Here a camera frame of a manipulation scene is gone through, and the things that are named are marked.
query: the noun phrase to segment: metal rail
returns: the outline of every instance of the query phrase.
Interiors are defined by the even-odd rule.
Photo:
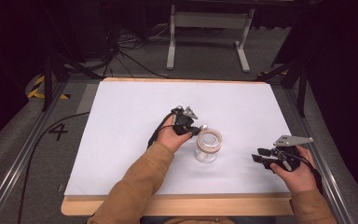
[[[284,90],[286,98],[289,100],[289,105],[296,114],[297,123],[300,125],[302,131],[306,136],[312,136],[310,126],[307,121],[301,118],[296,107],[296,96],[292,90]],[[347,205],[342,197],[341,191],[338,188],[336,179],[328,167],[323,155],[318,151],[315,143],[310,143],[310,151],[316,161],[317,168],[324,180],[324,192],[327,194],[332,208],[336,214],[337,222],[342,224],[354,223],[354,220],[348,210]]]
[[[57,84],[57,87],[53,92],[53,100],[51,102],[51,105],[48,107],[48,109],[45,112],[42,112],[39,115],[33,129],[31,130],[30,135],[28,136],[24,145],[22,146],[19,155],[17,156],[16,160],[13,162],[12,166],[8,170],[0,186],[0,211],[2,210],[2,207],[4,206],[10,192],[13,190],[14,186],[16,185],[22,170],[26,166],[28,160],[30,160],[30,156],[34,148],[34,144],[37,138],[43,132],[42,128],[46,123],[48,116],[52,111],[54,105],[60,99],[60,96],[62,95],[65,87],[66,87],[66,83],[59,82]]]

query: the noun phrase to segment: tripod leg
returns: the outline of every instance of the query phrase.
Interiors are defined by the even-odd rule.
[[[43,104],[42,111],[46,111],[52,101],[52,80],[51,80],[51,67],[50,67],[49,57],[46,58],[43,73],[45,76],[45,103]]]
[[[286,89],[292,89],[293,86],[296,84],[298,78],[301,76],[302,69],[303,63],[292,63],[292,66],[290,67],[289,71],[281,82],[282,86]]]
[[[287,63],[284,65],[281,65],[277,68],[275,68],[274,70],[268,72],[268,73],[261,73],[261,77],[258,77],[257,79],[255,79],[254,81],[267,81],[272,77],[275,77],[277,75],[279,75],[280,73],[286,71],[287,69],[289,69],[292,66],[292,63]]]
[[[298,96],[297,96],[297,109],[302,118],[305,118],[304,103],[305,103],[305,89],[307,88],[307,74],[308,74],[308,70],[305,67],[303,67],[300,76],[300,81],[298,86]]]
[[[103,77],[91,72],[89,69],[80,65],[79,63],[72,62],[71,60],[69,60],[68,58],[66,58],[65,56],[63,56],[61,54],[56,53],[55,56],[56,56],[55,57],[56,61],[59,61],[59,62],[57,62],[58,66],[60,66],[60,65],[63,66],[63,63],[68,63],[69,65],[74,67],[77,71],[84,73],[88,77],[91,77],[94,79],[103,79]]]

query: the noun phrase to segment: dark background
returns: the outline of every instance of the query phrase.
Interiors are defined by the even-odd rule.
[[[275,63],[306,61],[324,121],[358,183],[358,1],[324,4],[322,11],[284,17],[259,9],[253,28],[294,24]],[[115,11],[109,20],[92,1],[0,2],[0,130],[27,104],[25,87],[40,73],[47,48],[75,62],[101,60],[115,44],[104,41],[107,30],[113,31],[113,42],[121,26],[145,38],[148,28],[166,22],[170,11],[167,6],[115,4],[105,9]]]

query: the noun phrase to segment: glass jar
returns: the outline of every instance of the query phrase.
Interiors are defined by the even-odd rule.
[[[210,129],[206,125],[201,127],[197,136],[197,147],[194,150],[196,159],[203,163],[210,163],[216,159],[217,152],[220,150],[223,138],[220,132]]]

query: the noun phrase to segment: black cable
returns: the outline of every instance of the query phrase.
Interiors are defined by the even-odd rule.
[[[137,61],[135,61],[132,57],[130,57],[128,54],[124,53],[122,50],[119,50],[119,52],[125,56],[127,56],[129,59],[131,59],[133,62],[137,63],[138,65],[140,65],[141,67],[143,67],[147,72],[155,75],[155,76],[158,76],[158,77],[165,77],[165,78],[170,78],[170,77],[167,77],[167,76],[163,76],[163,75],[160,75],[160,74],[157,74],[153,71],[150,71],[148,68],[146,68],[145,66],[143,66],[142,64],[138,63]]]
[[[161,130],[165,129],[165,128],[169,128],[169,127],[173,127],[175,125],[171,124],[171,125],[167,125],[167,126],[164,126],[164,127],[161,127],[160,129],[158,129],[158,132],[161,132]]]
[[[304,157],[302,156],[295,156],[295,155],[292,155],[290,153],[284,153],[284,155],[286,156],[289,156],[289,157],[292,157],[292,158],[296,158],[298,159],[299,161],[302,161],[304,164],[306,164],[311,170],[315,169],[312,165],[312,163],[310,163],[309,160],[305,159]]]
[[[95,71],[99,68],[102,68],[104,67],[105,65],[107,65],[109,63],[109,61],[104,61],[104,62],[101,62],[101,63],[98,63],[98,64],[95,64],[95,65],[92,65],[92,66],[87,66],[85,68],[89,69],[90,71]],[[70,73],[78,73],[78,70],[75,69],[75,68],[72,68],[72,67],[65,67],[66,70]]]
[[[169,113],[167,116],[165,116],[165,118],[162,120],[162,122],[158,125],[158,127],[156,128],[156,130],[153,132],[152,136],[150,137],[149,141],[147,142],[147,148],[146,149],[148,149],[151,145],[153,145],[153,143],[157,140],[158,133],[162,129],[161,126],[165,123],[165,121],[167,121],[167,119],[172,114],[173,114],[173,112],[171,111],[171,113]]]
[[[106,66],[105,66],[105,69],[103,70],[103,77],[104,77],[105,74],[106,74],[106,70],[107,70],[107,64],[106,64]]]
[[[85,113],[81,113],[81,114],[76,114],[76,115],[71,115],[71,116],[68,116],[68,117],[65,117],[63,119],[59,119],[58,121],[54,122],[53,124],[51,124],[50,126],[48,126],[48,128],[46,128],[46,130],[44,130],[42,132],[42,134],[40,134],[39,138],[37,139],[36,143],[34,144],[34,148],[32,149],[32,152],[31,152],[31,155],[30,155],[30,158],[28,160],[28,164],[27,164],[27,170],[26,170],[26,173],[25,173],[25,178],[24,178],[24,184],[22,186],[22,193],[21,193],[21,203],[20,203],[20,208],[19,208],[19,216],[18,216],[18,219],[17,219],[17,223],[18,224],[21,224],[21,216],[22,216],[22,207],[23,207],[23,204],[24,204],[24,198],[25,198],[25,190],[26,190],[26,187],[27,187],[27,182],[28,182],[28,176],[29,176],[29,173],[30,173],[30,167],[31,167],[31,163],[32,163],[32,159],[34,157],[34,152],[36,150],[36,147],[37,145],[39,144],[40,140],[42,139],[42,137],[45,135],[45,133],[47,133],[51,128],[53,128],[56,124],[64,121],[64,120],[67,120],[67,119],[71,119],[71,118],[74,118],[74,117],[79,117],[79,116],[83,116],[83,115],[88,115],[90,112],[85,112]]]
[[[125,69],[127,69],[127,71],[130,73],[131,77],[134,77],[130,71],[130,69],[128,69],[128,67],[124,66],[123,62],[115,55],[115,58],[121,63],[121,66],[123,66]]]
[[[109,64],[109,72],[110,72],[110,76],[113,77],[113,71],[112,71],[112,68],[110,68],[110,64]]]
[[[126,38],[121,40],[121,41],[118,41],[118,44],[119,44],[119,47],[120,49],[122,50],[133,50],[133,49],[141,49],[143,48],[144,46],[148,45],[148,44],[153,44],[153,43],[156,43],[156,42],[159,42],[161,39],[163,39],[163,37],[158,37],[159,35],[162,35],[162,36],[165,36],[168,31],[169,31],[169,26],[167,27],[164,27],[163,29],[161,29],[160,31],[157,31],[155,32],[154,34],[152,34],[152,37],[148,37],[146,39],[146,41],[142,41],[140,38],[136,38],[135,35],[132,35],[131,37],[128,37],[127,34],[128,32],[126,33],[123,33],[122,35],[125,35]],[[128,47],[128,46],[123,46],[123,44],[126,44],[127,42],[132,42],[133,41],[133,46],[132,47]]]

